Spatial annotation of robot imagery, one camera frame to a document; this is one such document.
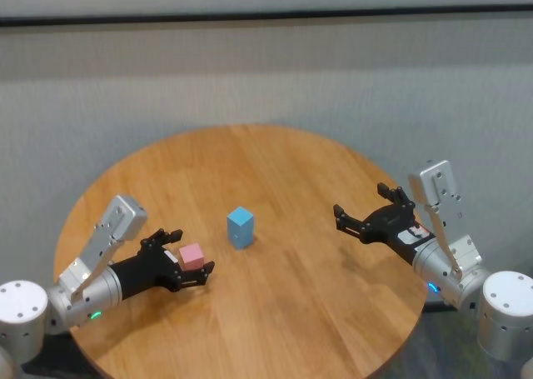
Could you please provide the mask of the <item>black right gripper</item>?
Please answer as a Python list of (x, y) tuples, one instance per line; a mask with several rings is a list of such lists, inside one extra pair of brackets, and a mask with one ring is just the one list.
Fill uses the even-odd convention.
[(414, 213), (415, 203), (406, 195), (402, 187), (388, 187), (379, 182), (377, 193), (390, 203), (379, 208), (363, 222), (346, 214), (335, 204), (333, 214), (336, 229), (351, 235), (363, 244), (374, 242), (386, 244), (405, 262), (412, 265), (417, 248), (435, 238), (435, 235), (421, 225)]

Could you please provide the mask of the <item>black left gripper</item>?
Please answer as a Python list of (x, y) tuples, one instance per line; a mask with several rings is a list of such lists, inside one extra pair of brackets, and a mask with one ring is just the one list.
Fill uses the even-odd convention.
[(166, 254), (163, 246), (179, 242), (182, 234), (181, 229), (166, 232), (160, 228), (140, 241), (141, 246), (135, 256), (111, 265), (119, 281), (123, 301), (154, 287), (179, 292), (184, 288), (206, 285), (215, 267), (214, 261), (184, 271)]

